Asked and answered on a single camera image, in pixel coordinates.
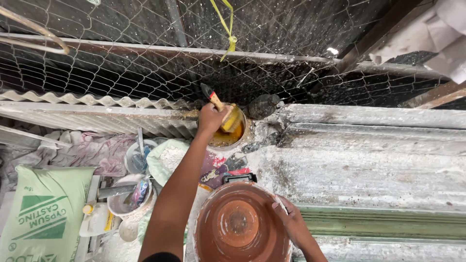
person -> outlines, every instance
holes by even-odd
[[[207,144],[222,124],[226,111],[218,112],[212,103],[208,103],[200,111],[196,137],[157,197],[139,254],[139,262],[183,260],[185,227],[196,196]],[[303,251],[306,261],[327,262],[306,227],[299,209],[287,199],[279,197],[288,214],[277,203],[273,203],[272,208],[283,221],[295,246]]]

label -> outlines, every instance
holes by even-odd
[[[115,226],[115,216],[110,212],[110,210],[107,211],[107,222],[105,223],[105,228],[103,229],[104,231],[110,231],[112,228]]]

white container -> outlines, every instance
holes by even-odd
[[[118,180],[113,186],[127,186],[127,185],[134,185],[139,183],[145,175],[143,174],[132,174],[122,177]],[[157,194],[154,192],[155,190],[152,189],[152,184],[149,184],[147,187],[147,191],[144,197],[144,201],[141,205],[132,210],[130,207],[129,202],[125,202],[126,198],[129,194],[119,195],[119,196],[111,196],[107,198],[107,203],[109,205],[109,210],[114,214],[117,215],[124,220],[126,216],[136,214],[146,208],[149,204],[152,204],[152,200],[157,198]]]
[[[83,237],[96,236],[117,229],[121,218],[110,212],[107,203],[88,203],[82,208],[85,214],[79,230]]]

wire mesh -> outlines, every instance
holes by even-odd
[[[206,83],[224,101],[240,105],[261,94],[277,94],[285,103],[396,106],[443,83],[414,73],[358,70],[326,76],[335,65],[332,59],[353,48],[391,7],[391,0],[230,3],[235,10],[237,51],[291,58],[258,62],[247,55],[227,56],[220,62],[223,53],[183,51],[228,48],[228,35],[209,0],[4,0],[5,8],[73,44],[69,54],[57,55],[0,43],[1,88],[194,101],[203,99],[199,85]],[[228,9],[220,1],[217,5],[228,17]],[[5,17],[0,18],[0,28],[5,33],[37,34]],[[116,47],[115,43],[128,45]],[[50,41],[45,44],[53,46]],[[151,46],[181,49],[168,52]],[[429,55],[408,56],[401,63],[415,67]],[[293,56],[328,58],[328,62],[295,61]],[[333,81],[316,89],[324,77]]]

plastic bag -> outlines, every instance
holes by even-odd
[[[183,150],[185,153],[188,151],[189,145],[185,142],[179,141],[177,139],[168,139],[167,141],[161,143],[156,148],[154,148],[149,155],[147,156],[147,165],[148,170],[151,173],[155,181],[161,186],[165,186],[171,174],[173,173],[170,169],[165,167],[158,159],[165,148],[168,147],[177,147]]]
[[[39,170],[18,165],[18,186],[1,235],[0,261],[74,261],[81,210],[95,169]]]

